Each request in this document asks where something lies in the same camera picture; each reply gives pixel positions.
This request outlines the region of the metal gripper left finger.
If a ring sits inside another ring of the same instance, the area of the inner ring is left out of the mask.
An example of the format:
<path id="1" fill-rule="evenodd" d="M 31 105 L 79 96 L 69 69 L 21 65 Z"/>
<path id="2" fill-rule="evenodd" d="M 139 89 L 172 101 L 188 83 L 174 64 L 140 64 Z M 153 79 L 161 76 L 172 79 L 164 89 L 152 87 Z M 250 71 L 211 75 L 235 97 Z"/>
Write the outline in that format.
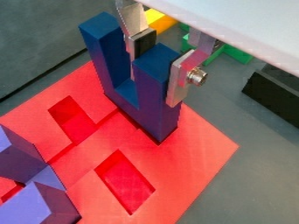
<path id="1" fill-rule="evenodd" d="M 125 50 L 131 61 L 135 61 L 155 46 L 156 30 L 147 23 L 144 6 L 135 0 L 116 0 L 116 12 Z"/>

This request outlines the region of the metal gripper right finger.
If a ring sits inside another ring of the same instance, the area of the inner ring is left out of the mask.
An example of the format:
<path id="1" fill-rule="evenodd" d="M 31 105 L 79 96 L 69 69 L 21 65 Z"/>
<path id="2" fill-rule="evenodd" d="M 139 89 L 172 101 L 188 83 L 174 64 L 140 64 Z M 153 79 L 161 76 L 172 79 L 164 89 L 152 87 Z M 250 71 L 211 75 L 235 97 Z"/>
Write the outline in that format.
<path id="1" fill-rule="evenodd" d="M 171 75 L 165 103 L 174 108 L 188 94 L 190 85 L 200 86 L 207 80 L 202 63 L 211 56 L 215 38 L 204 32 L 190 28 L 188 44 L 194 46 L 171 65 Z"/>

